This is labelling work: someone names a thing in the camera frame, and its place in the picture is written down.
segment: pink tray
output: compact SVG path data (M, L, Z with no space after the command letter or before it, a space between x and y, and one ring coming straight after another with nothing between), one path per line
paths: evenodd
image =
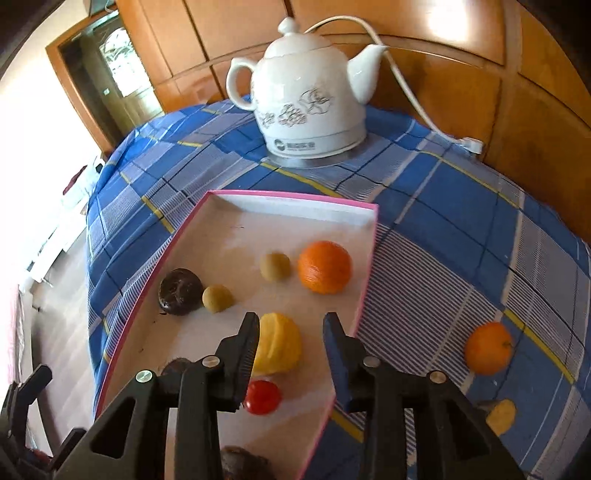
M173 358L196 361L214 353L222 338L235 335L246 312L281 312L298 324L303 340L298 367L272 378L284 401L264 417L244 409L219 413L220 444L265 456L278 480L300 478L334 402L322 319L326 312L337 312L345 331L355 333L371 270L377 214L377 205L326 196L207 192L176 232L134 306L109 365L97 416L138 371L160 373ZM301 250L321 239L343 245L353 259L353 276L340 294L314 294L301 285L297 274L279 284L261 277L258 264L265 253L280 250L295 268ZM204 285L227 286L236 304L215 315L204 308L184 317L160 315L158 286L168 272L180 267L195 272ZM169 446L174 443L175 422L173 411ZM173 451L167 447L168 478Z

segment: table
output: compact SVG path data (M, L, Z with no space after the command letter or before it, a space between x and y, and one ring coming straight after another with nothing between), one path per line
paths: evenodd
M117 340L174 231L207 190L323 193L379 204L358 336L400 370L448 373L474 403L517 406L501 439L531 478L558 478L591 428L589 247L549 207L460 147L368 107L363 151L336 166L278 168L251 113L228 101L170 113L113 153L89 202L89 344L98 388ZM474 376L463 344L503 322L506 371ZM338 409L307 474L354 478L363 418ZM407 415L409 477L415 478Z

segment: window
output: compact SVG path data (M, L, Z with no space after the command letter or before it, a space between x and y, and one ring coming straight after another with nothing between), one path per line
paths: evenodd
M100 52L121 95L127 97L138 89L150 86L150 79L124 28L118 28L109 35L100 46Z

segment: white ceramic kettle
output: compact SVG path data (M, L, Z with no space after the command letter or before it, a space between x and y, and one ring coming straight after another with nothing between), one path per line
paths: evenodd
M269 152L281 157L321 158L346 151L366 136L365 107L374 94L383 45L347 57L329 40L299 33L293 18L278 28L258 63L232 59L226 78L230 100L254 111ZM241 68L252 70L251 101L236 88Z

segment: kettle lid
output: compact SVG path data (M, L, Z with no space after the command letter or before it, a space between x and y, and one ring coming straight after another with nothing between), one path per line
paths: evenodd
M300 26L291 17L285 17L277 30L283 36L268 46L265 51L266 59L317 50L318 48L330 47L332 45L329 40L320 35L300 33Z

